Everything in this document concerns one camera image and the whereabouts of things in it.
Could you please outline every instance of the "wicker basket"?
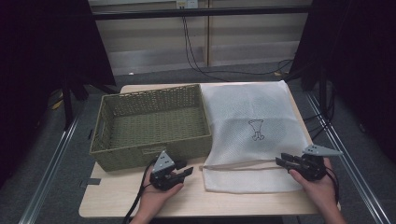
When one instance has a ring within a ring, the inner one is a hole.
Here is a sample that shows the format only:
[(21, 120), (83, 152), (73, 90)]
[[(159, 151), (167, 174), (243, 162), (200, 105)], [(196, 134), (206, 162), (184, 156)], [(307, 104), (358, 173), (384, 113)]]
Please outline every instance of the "wicker basket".
[(201, 88), (188, 85), (103, 96), (90, 155), (108, 172), (146, 166), (164, 149), (188, 160), (211, 147)]

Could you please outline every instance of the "wire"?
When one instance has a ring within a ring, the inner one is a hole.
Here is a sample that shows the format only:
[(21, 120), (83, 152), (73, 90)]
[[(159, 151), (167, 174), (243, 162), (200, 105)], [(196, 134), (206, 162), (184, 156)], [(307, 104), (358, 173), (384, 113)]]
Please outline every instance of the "wire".
[(332, 169), (330, 169), (328, 167), (326, 167), (326, 170), (331, 171), (332, 174), (334, 175), (334, 176), (332, 176), (329, 172), (326, 171), (326, 175), (330, 178), (330, 180), (332, 181), (333, 186), (334, 186), (335, 204), (338, 204), (338, 201), (340, 199), (340, 187), (339, 187), (337, 175), (335, 174), (335, 172)]
[[(198, 66), (198, 64), (197, 64), (197, 62), (195, 60), (194, 54), (192, 52), (192, 47), (191, 47), (191, 42), (190, 42), (190, 35), (189, 35), (189, 27), (187, 26), (187, 20), (186, 20), (185, 17), (182, 17), (182, 20), (183, 20), (183, 27), (184, 27), (184, 38), (185, 38), (187, 61), (189, 62), (190, 67), (194, 71), (199, 72), (199, 73), (203, 74), (206, 77), (211, 77), (211, 78), (215, 78), (215, 79), (218, 79), (218, 80), (221, 80), (221, 81), (229, 82), (229, 80), (225, 80), (225, 79), (222, 79), (222, 78), (219, 78), (219, 77), (212, 77), (212, 76), (210, 76), (208, 74), (210, 74), (210, 73), (232, 73), (232, 74), (244, 74), (244, 75), (252, 75), (252, 76), (270, 75), (270, 74), (273, 74), (275, 72), (279, 72), (279, 71), (281, 72), (284, 67), (286, 67), (288, 64), (293, 62), (293, 59), (287, 59), (287, 60), (280, 61), (280, 62), (278, 62), (276, 70), (265, 72), (265, 73), (249, 73), (249, 72), (242, 72), (242, 71), (220, 71), (220, 70), (218, 70), (218, 71), (203, 71)], [(191, 52), (191, 56), (192, 56), (193, 62), (195, 64), (195, 67), (192, 66), (191, 61), (190, 61), (190, 57), (189, 57), (189, 53), (188, 53), (188, 45), (190, 46), (190, 52)]]
[(297, 216), (297, 222), (298, 222), (298, 224), (301, 224), (301, 220), (300, 220), (299, 216)]
[(297, 70), (292, 71), (291, 73), (289, 73), (285, 78), (283, 78), (283, 80), (288, 83), (292, 80), (294, 80), (295, 78), (298, 78), (299, 75), (305, 71), (306, 69), (310, 68), (311, 66), (315, 65), (316, 63), (319, 62), (319, 57), (314, 57), (313, 59), (311, 59), (307, 64), (305, 64), (304, 66), (302, 66), (301, 68), (298, 68)]
[(143, 173), (143, 178), (142, 178), (142, 182), (140, 183), (140, 188), (139, 191), (137, 192), (136, 198), (134, 198), (134, 203), (131, 206), (131, 209), (129, 209), (128, 213), (125, 215), (124, 220), (122, 221), (122, 224), (128, 224), (129, 223), (129, 218), (131, 217), (132, 212), (134, 211), (134, 209), (137, 206), (137, 203), (139, 202), (140, 198), (142, 197), (143, 191), (145, 190), (146, 187), (150, 186), (151, 184), (146, 185), (145, 187), (143, 186), (143, 184), (145, 183), (145, 179), (146, 179), (146, 174), (149, 170), (149, 167), (156, 161), (156, 159), (152, 160), (148, 166), (146, 167), (145, 173)]
[[(324, 124), (320, 124), (318, 127), (308, 131), (309, 133), (312, 133), (313, 131), (317, 130), (318, 128), (321, 128), (313, 137), (311, 137), (312, 140), (315, 140), (324, 130), (326, 130), (329, 125), (332, 124), (332, 118), (334, 117), (334, 110), (335, 110), (335, 95), (336, 95), (336, 90), (335, 87), (332, 86), (332, 97), (330, 98), (330, 102), (329, 105), (326, 108), (326, 112), (325, 114), (329, 114), (329, 116), (327, 117), (327, 120), (325, 120)], [(306, 118), (304, 119), (304, 121), (309, 121), (312, 120), (314, 118), (317, 118), (319, 116), (323, 117), (323, 112), (320, 112), (319, 114)]]
[[(202, 75), (204, 75), (204, 76), (206, 76), (206, 77), (211, 77), (211, 78), (214, 78), (214, 79), (217, 79), (217, 80), (220, 80), (220, 81), (229, 82), (229, 80), (225, 80), (225, 79), (222, 79), (222, 78), (219, 78), (219, 77), (212, 77), (212, 76), (208, 75), (206, 72), (204, 72), (204, 71), (201, 70), (201, 68), (198, 66), (198, 64), (197, 64), (197, 62), (196, 62), (196, 60), (195, 60), (194, 53), (192, 52), (192, 47), (191, 47), (191, 42), (190, 42), (190, 36), (189, 36), (189, 28), (187, 27), (186, 18), (185, 18), (185, 17), (182, 17), (182, 20), (183, 20), (183, 27), (184, 27), (184, 40), (185, 40), (185, 46), (186, 46), (187, 61), (189, 62), (190, 67), (191, 67), (194, 71), (199, 72), (199, 73), (201, 73)], [(188, 51), (188, 48), (187, 48), (187, 43), (188, 43), (189, 46), (190, 46), (190, 53), (191, 53), (191, 56), (192, 56), (192, 59), (193, 59), (193, 61), (194, 61), (194, 63), (195, 63), (196, 68), (194, 68), (194, 67), (192, 66), (191, 62), (190, 62), (190, 57), (189, 57), (189, 51)]]

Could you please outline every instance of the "drawing on bag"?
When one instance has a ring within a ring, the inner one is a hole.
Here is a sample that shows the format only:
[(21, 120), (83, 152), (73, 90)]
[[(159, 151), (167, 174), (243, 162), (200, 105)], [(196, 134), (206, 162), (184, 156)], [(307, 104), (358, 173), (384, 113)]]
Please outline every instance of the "drawing on bag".
[(251, 136), (254, 141), (264, 139), (264, 135), (262, 135), (262, 123), (264, 122), (263, 119), (251, 119), (248, 124), (251, 125), (254, 131), (254, 135)]

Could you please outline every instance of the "gray carpet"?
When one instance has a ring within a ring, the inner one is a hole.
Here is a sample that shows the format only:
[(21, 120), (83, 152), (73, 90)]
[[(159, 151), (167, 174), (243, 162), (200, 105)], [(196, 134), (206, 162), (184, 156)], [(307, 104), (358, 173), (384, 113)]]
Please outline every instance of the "gray carpet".
[[(233, 65), (214, 68), (213, 70), (245, 71), (260, 73), (277, 69), (277, 63)], [(229, 81), (277, 81), (280, 77), (274, 75), (253, 76), (228, 73), (211, 73), (210, 76), (220, 77)], [(200, 75), (190, 69), (116, 77), (117, 88), (128, 84), (153, 83), (192, 83), (219, 81)], [(303, 118), (314, 115), (305, 93), (300, 88), (300, 80), (293, 80), (290, 90)], [(79, 186), (80, 182), (91, 175), (94, 160), (89, 156), (91, 139), (90, 131), (94, 128), (99, 110), (102, 92), (88, 87), (89, 99), (84, 102), (74, 101), (74, 110), (81, 111), (78, 126), (68, 145), (64, 157), (57, 170), (56, 177), (50, 185), (48, 195), (41, 207), (35, 223), (120, 223), (121, 218), (88, 219), (78, 214), (79, 204), (85, 189)], [(333, 127), (339, 133), (346, 148), (369, 186), (383, 205), (391, 222), (396, 222), (396, 166), (388, 160), (369, 134), (363, 133), (360, 123), (354, 114), (336, 99)], [(317, 119), (306, 123), (307, 129), (318, 127)], [(54, 149), (57, 147), (64, 127), (64, 111), (48, 110), (43, 116), (37, 130), (35, 143), (24, 157), (23, 163), (0, 191), (0, 223), (18, 223), (21, 215), (29, 203), (35, 188), (39, 184), (50, 162)], [(325, 132), (315, 140), (315, 144), (332, 147)], [(349, 223), (375, 223), (361, 196), (356, 191), (343, 164), (337, 158), (332, 158), (332, 165), (338, 174), (341, 188), (340, 204), (342, 212)], [(233, 220), (226, 218), (209, 219), (156, 219), (153, 223), (297, 223), (296, 217), (239, 217)], [(301, 216), (302, 223), (323, 223), (320, 216)]]

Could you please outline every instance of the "white cloth bag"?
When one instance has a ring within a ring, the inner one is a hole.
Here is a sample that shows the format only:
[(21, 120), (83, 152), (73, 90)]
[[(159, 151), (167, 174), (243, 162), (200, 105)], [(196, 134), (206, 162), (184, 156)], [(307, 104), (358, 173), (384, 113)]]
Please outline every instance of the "white cloth bag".
[(308, 146), (284, 81), (201, 84), (213, 145), (205, 161), (205, 189), (268, 193), (300, 189), (275, 164), (281, 152), (301, 156)]

